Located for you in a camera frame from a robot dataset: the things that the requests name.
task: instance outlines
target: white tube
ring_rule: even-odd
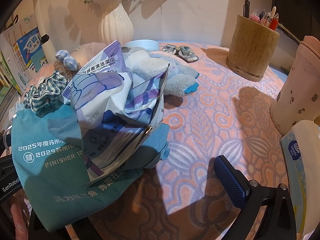
[[[37,21],[40,36],[43,37],[47,34],[47,32],[44,28],[39,0],[33,0],[33,8],[35,10],[36,21]],[[51,39],[49,39],[47,42],[42,44],[42,49],[45,57],[47,58],[48,63],[50,64],[55,62],[56,50],[54,48],[54,45]]]

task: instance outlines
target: hair bow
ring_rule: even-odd
[[[77,71],[79,67],[79,63],[76,61],[74,57],[70,55],[67,50],[59,50],[56,53],[56,59],[63,63],[64,68],[67,68],[70,71]]]
[[[171,53],[173,55],[178,54],[181,58],[183,58],[187,62],[194,62],[199,59],[199,57],[195,55],[193,50],[187,46],[177,47],[175,45],[167,44],[163,47],[162,51]]]

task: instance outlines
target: tablecloth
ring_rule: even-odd
[[[221,239],[240,210],[214,173],[218,155],[225,155],[249,180],[269,187],[288,185],[281,134],[269,114],[283,86],[280,78],[268,67],[260,82],[250,82],[228,69],[228,49],[174,44],[189,46],[199,56],[189,64],[200,73],[199,88],[187,97],[165,98],[170,155],[90,217],[103,239]],[[253,238],[261,218],[247,239]]]

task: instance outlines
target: blue textured pad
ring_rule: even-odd
[[[222,161],[220,156],[214,160],[214,171],[228,193],[233,205],[237,208],[243,209],[246,204],[245,191]]]
[[[184,92],[189,94],[191,92],[196,92],[199,87],[198,83],[194,83],[191,87],[188,87]]]

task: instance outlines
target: gray plush toy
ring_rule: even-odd
[[[199,87],[196,82],[199,73],[194,68],[176,60],[174,55],[162,51],[149,52],[143,48],[134,47],[123,53],[123,56],[126,66],[132,70],[134,87],[162,73],[168,66],[168,81],[164,88],[164,95],[184,97],[196,92]]]

